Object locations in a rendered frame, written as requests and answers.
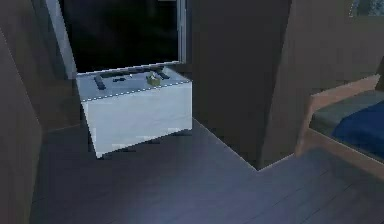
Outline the grey green mattress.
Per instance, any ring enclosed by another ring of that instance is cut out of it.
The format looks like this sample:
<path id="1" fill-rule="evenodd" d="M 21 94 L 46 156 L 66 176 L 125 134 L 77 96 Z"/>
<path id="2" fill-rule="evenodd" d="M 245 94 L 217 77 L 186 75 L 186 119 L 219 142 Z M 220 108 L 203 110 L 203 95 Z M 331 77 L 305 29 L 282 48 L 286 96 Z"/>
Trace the grey green mattress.
<path id="1" fill-rule="evenodd" d="M 312 115 L 309 127 L 325 136 L 331 136 L 339 122 L 362 109 L 384 100 L 384 93 L 369 90 L 327 105 Z"/>

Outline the blue blanket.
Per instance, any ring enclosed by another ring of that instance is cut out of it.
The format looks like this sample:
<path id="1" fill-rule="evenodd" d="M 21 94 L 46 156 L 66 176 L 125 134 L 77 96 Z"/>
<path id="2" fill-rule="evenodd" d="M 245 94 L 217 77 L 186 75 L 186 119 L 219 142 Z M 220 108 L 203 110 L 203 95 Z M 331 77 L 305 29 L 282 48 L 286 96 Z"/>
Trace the blue blanket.
<path id="1" fill-rule="evenodd" d="M 384 159 L 384 100 L 343 118 L 332 136 Z"/>

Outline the small olive green box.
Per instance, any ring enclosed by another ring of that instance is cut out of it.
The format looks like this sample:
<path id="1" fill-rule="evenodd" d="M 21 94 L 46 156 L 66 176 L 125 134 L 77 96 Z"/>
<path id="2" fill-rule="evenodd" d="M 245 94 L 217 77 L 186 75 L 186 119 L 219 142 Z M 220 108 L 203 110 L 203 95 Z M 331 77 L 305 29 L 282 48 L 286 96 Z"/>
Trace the small olive green box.
<path id="1" fill-rule="evenodd" d="M 150 72 L 146 76 L 147 83 L 152 86 L 158 86 L 160 84 L 160 79 L 155 76 L 154 72 Z"/>

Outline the framed picture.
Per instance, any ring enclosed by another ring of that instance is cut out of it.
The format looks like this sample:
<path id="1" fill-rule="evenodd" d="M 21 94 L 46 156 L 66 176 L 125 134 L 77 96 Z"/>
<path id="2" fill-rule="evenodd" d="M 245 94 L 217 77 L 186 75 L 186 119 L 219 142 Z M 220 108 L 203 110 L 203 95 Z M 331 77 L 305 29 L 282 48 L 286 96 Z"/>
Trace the framed picture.
<path id="1" fill-rule="evenodd" d="M 384 0 L 352 0 L 349 15 L 384 16 Z"/>

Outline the dark window with white frame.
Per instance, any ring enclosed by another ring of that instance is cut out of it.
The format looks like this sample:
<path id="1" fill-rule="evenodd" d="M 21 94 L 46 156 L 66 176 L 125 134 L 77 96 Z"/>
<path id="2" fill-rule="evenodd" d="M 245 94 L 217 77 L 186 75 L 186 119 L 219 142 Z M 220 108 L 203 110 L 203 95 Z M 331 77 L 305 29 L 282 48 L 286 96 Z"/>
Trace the dark window with white frame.
<path id="1" fill-rule="evenodd" d="M 182 64 L 187 0 L 43 0 L 66 77 Z"/>

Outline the white cabinet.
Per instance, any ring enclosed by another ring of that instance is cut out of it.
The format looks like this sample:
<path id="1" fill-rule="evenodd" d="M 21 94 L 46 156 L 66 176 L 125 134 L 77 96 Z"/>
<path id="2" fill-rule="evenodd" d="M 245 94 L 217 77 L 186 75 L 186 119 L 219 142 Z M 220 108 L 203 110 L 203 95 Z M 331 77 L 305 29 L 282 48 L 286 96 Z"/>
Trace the white cabinet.
<path id="1" fill-rule="evenodd" d="M 160 79 L 158 86 L 147 83 L 150 72 Z M 102 78 L 104 90 L 98 89 L 95 76 Z M 122 77 L 126 80 L 113 82 Z M 98 158 L 192 128 L 193 83 L 168 67 L 80 75 L 76 84 Z"/>

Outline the wooden bed frame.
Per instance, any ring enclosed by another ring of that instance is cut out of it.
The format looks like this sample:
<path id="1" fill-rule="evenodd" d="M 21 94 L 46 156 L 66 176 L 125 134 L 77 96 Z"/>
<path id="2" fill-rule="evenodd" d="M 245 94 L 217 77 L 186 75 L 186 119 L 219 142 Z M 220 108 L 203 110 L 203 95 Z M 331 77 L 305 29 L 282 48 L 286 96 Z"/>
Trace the wooden bed frame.
<path id="1" fill-rule="evenodd" d="M 311 95 L 294 154 L 301 156 L 308 150 L 320 147 L 377 178 L 384 180 L 383 162 L 310 128 L 312 116 L 316 111 L 341 100 L 351 98 L 359 93 L 373 90 L 379 81 L 380 75 L 376 74 Z"/>

